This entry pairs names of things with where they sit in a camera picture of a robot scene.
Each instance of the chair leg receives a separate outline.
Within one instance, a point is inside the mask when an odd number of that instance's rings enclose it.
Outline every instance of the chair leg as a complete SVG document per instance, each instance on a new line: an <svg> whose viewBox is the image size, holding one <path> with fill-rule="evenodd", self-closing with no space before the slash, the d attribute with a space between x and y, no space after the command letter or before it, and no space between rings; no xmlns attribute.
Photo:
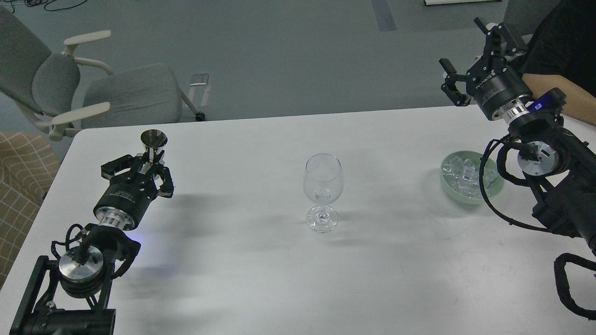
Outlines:
<svg viewBox="0 0 596 335"><path fill-rule="evenodd" d="M193 104L192 101L190 101L190 99L186 96L186 94L184 94L184 92L180 89L180 95L182 96L182 100L184 101L184 103L186 103L186 105L188 106L188 108L190 108L190 110L194 113L194 118L197 121L205 121L205 114L202 111L199 111Z"/></svg>

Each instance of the chair armrest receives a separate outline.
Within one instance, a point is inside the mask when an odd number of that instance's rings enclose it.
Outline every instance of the chair armrest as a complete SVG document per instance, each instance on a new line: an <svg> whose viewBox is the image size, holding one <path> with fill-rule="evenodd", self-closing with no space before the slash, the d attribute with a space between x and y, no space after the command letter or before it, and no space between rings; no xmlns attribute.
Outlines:
<svg viewBox="0 0 596 335"><path fill-rule="evenodd" d="M94 66L99 67L100 69L104 70L108 76L114 74L114 70L106 63L98 60L90 60L88 58L80 58L80 57L73 57L74 62L79 65L87 65L87 66Z"/></svg>
<svg viewBox="0 0 596 335"><path fill-rule="evenodd" d="M100 32L82 34L78 36L74 36L71 38L67 38L64 40L64 45L66 48L62 52L65 55L72 56L75 48L82 43L98 41L100 39L108 38L111 36L111 30L102 30Z"/></svg>
<svg viewBox="0 0 596 335"><path fill-rule="evenodd" d="M110 103L99 103L75 110L67 111L58 116L54 116L49 122L51 124L49 128L49 138L52 141L60 141L64 137L65 130L68 126L71 126L72 121L77 121L90 117L93 115L105 113L110 110Z"/></svg>
<svg viewBox="0 0 596 335"><path fill-rule="evenodd" d="M63 123L70 123L72 121L78 121L87 117L105 113L110 110L110 103L99 103L87 107L78 108L75 110L67 111L60 115L54 116L50 123L52 125L61 125Z"/></svg>

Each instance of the bowl of ice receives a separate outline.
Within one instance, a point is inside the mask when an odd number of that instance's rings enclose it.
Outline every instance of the bowl of ice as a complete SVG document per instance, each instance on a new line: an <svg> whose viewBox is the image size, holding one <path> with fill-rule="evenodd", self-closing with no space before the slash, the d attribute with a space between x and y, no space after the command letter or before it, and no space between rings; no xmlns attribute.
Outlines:
<svg viewBox="0 0 596 335"><path fill-rule="evenodd" d="M475 151L454 152L441 163L441 186L445 193L465 204L483 203L480 193L480 159ZM496 170L496 163L488 159L484 170L484 185L489 199L496 197L505 184Z"/></svg>

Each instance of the glass base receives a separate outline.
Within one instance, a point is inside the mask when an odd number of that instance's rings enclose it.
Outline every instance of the glass base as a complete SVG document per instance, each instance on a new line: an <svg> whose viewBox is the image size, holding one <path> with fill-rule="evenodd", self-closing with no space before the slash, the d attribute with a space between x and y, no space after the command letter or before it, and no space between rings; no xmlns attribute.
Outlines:
<svg viewBox="0 0 596 335"><path fill-rule="evenodd" d="M337 225L337 213L331 206L317 205L308 211L306 222L316 232L330 232Z"/></svg>

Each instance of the black cable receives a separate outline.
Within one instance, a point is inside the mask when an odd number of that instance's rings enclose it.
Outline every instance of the black cable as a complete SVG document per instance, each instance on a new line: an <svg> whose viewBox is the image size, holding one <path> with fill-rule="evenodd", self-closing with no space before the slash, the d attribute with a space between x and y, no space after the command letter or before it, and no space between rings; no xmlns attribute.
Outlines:
<svg viewBox="0 0 596 335"><path fill-rule="evenodd" d="M74 6L71 6L71 7L58 8L57 10L49 10L49 9L47 8L47 7L48 7L48 5L49 5L49 4L51 4L52 2L56 2L56 1L57 1L57 0L50 0L50 1L49 1L47 4L45 4L45 5L44 5L44 10L45 10L45 11L48 11L48 12L56 12L56 11L69 10L69 9L71 9L71 8L78 7L78 6L80 6L80 5L82 5L82 4L84 4L84 3L86 3L86 2L87 2L87 0L84 0L83 2L81 2L81 3L80 3L80 4L78 4L78 5L74 5Z"/></svg>
<svg viewBox="0 0 596 335"><path fill-rule="evenodd" d="M557 294L561 303L563 303L568 310L581 317L585 317L588 320L596 320L596 311L579 307L571 297L569 280L567 279L567 273L565 272L565 264L567 263L574 263L575 265L592 271L596 271L596 263L571 253L562 254L557 257L554 262L555 283L557 285Z"/></svg>
<svg viewBox="0 0 596 335"><path fill-rule="evenodd" d="M486 146L485 152L482 155L482 158L480 159L480 171L479 171L479 183L480 183L480 193L482 194L482 199L484 199L485 203L489 206L489 208L497 215L499 216L501 219L507 221L510 225L515 225L518 226L520 228L525 228L525 229L529 229L529 230L535 230L535 231L543 231L543 232L549 232L546 228L543 227L536 227L533 225L528 225L528 224L524 224L522 222L519 222L513 218L510 218L506 215L504 215L503 213L501 213L498 209L495 208L495 206L492 205L491 201L488 199L488 195L486 194L486 190L484 188L484 169L486 166L486 162L488 161L489 157L491 156L491 154L493 153L493 151L495 151L495 149L500 145L500 144L504 144L505 142L509 141L511 139L511 135L506 135L504 137L502 137L501 139L493 139L491 140L488 145Z"/></svg>
<svg viewBox="0 0 596 335"><path fill-rule="evenodd" d="M10 7L13 8L12 14L14 14L14 4L13 2L16 2L18 0L4 0L4 2L8 2L10 4Z"/></svg>
<svg viewBox="0 0 596 335"><path fill-rule="evenodd" d="M39 5L43 5L46 2L48 2L48 0L45 1L39 1L39 0L24 0L25 1L25 6L27 7L35 7L35 6L39 6Z"/></svg>
<svg viewBox="0 0 596 335"><path fill-rule="evenodd" d="M79 229L79 233L75 235L74 238L70 238L70 234L72 234L73 229L78 228ZM66 251L70 250L70 243L80 239L80 235L81 232L83 231L83 226L79 225L79 224L74 224L72 226L70 226L69 230L66 231L66 238L64 239L64 248L66 249Z"/></svg>
<svg viewBox="0 0 596 335"><path fill-rule="evenodd" d="M72 234L72 231L75 228L79 228L80 231L73 238L70 238L70 234ZM85 235L85 229L83 228L83 226L81 226L79 224L74 224L74 225L70 226L69 230L66 232L66 238L64 239L64 242L52 241L52 244L50 246L50 251L52 251L52 255L54 255L54 257L56 257L56 260L60 260L61 256L56 251L56 245L63 246L66 249L66 251L69 251L70 243L80 240L80 238L83 237L84 235Z"/></svg>
<svg viewBox="0 0 596 335"><path fill-rule="evenodd" d="M530 187L527 179L520 179L507 172L507 155L509 154L509 150L514 149L515 147L516 146L511 142L503 143L503 147L499 150L499 153L496 157L496 170L499 172L501 177L505 178L508 182L517 186Z"/></svg>

